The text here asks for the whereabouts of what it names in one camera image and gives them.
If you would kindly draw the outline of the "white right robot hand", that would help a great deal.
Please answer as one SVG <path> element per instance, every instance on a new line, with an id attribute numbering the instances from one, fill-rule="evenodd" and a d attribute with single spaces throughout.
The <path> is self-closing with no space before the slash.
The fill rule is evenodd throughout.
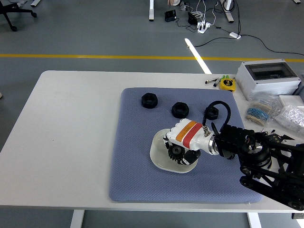
<path id="1" fill-rule="evenodd" d="M 214 149 L 214 132 L 207 126 L 189 119 L 181 119 L 163 137 L 168 156 L 180 165 L 192 165 L 204 151 L 211 155 Z"/>

